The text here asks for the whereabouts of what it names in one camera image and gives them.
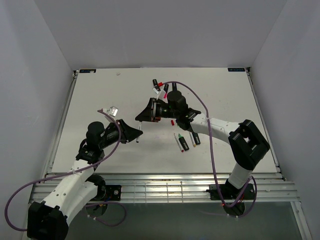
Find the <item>blue cap black highlighter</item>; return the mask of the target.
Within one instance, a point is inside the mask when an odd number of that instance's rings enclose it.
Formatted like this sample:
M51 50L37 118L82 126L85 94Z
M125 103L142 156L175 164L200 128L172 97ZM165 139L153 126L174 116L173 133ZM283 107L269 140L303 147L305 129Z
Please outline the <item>blue cap black highlighter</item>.
M159 85L158 85L158 81L157 81L156 79L153 79L153 80L152 80L152 83L153 83L153 85L156 86L156 87L159 86Z

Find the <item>green cap black highlighter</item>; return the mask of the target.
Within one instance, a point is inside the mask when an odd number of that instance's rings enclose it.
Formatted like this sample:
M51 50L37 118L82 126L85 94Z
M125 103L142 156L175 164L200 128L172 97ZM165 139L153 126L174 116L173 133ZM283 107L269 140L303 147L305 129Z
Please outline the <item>green cap black highlighter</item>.
M184 151L188 151L190 149L185 138L180 133L178 134L178 140Z

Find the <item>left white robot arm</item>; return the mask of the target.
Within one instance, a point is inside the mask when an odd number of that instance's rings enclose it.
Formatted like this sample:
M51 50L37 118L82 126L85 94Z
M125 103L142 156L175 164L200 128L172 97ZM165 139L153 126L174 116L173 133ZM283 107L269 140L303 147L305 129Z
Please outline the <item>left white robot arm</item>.
M64 240L74 217L90 200L107 196L105 180L95 174L104 158L104 149L120 142L129 143L143 132L127 125L122 119L107 127L99 121L90 123L86 138L70 170L55 189L41 202L28 209L27 237L33 240Z

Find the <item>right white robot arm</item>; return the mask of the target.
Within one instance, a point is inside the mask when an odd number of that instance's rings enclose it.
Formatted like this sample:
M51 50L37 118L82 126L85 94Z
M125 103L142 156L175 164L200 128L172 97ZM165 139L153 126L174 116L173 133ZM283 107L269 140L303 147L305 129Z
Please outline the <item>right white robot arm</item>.
M174 119L177 125L193 134L204 134L230 145L236 164L225 184L218 188L223 197L237 199L244 193L244 185L270 145L251 120L228 122L210 118L188 106L180 91L171 91L167 101L151 97L135 120L158 122L162 118Z

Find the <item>pink cap black highlighter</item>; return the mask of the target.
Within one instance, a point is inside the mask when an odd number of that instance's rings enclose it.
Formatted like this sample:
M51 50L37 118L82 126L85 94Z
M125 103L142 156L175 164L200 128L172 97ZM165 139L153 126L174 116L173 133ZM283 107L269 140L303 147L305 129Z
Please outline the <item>pink cap black highlighter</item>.
M169 90L169 84L165 84L163 91L164 91L164 96L163 98L166 99L167 98L167 94L168 94L168 90Z

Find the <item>purple cap black highlighter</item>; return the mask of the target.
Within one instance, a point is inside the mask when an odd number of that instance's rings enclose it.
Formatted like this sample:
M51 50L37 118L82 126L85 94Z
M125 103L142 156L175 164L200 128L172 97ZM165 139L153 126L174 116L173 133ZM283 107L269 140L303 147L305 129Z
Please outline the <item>purple cap black highlighter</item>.
M173 83L172 83L172 91L175 92L175 91L177 91L177 90L178 90L178 88L177 88L177 83L176 83L176 82L173 82Z

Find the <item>orange black highlighter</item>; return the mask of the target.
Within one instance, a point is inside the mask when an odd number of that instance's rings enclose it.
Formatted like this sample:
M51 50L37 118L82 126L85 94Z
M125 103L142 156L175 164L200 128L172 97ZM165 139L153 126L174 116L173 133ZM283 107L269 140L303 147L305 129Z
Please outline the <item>orange black highlighter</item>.
M201 144L199 135L197 133L193 133L193 138L194 138L194 142L195 142L196 145L200 145Z

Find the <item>red cap white marker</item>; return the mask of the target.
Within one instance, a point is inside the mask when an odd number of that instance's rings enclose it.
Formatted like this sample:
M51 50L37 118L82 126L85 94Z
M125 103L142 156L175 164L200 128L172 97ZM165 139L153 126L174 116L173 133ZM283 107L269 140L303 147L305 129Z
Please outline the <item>red cap white marker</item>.
M183 147L181 146L181 143L180 143L180 141L178 140L178 137L176 136L176 134L174 133L173 134L173 136L174 136L174 139L175 139L175 141L176 141L176 143L177 143L177 145L178 145L178 147L179 147L179 150L180 150L180 152L184 152L184 149L183 149Z

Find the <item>yellow cap white marker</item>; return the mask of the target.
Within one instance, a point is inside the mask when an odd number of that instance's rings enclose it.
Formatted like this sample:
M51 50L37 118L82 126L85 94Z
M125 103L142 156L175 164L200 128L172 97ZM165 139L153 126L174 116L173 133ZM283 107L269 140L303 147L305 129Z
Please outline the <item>yellow cap white marker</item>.
M196 145L196 143L195 143L193 134L192 134L191 132L188 132L188 134L189 134L189 137L190 137L190 140L191 140L191 144L192 144L192 146L195 148L197 145Z

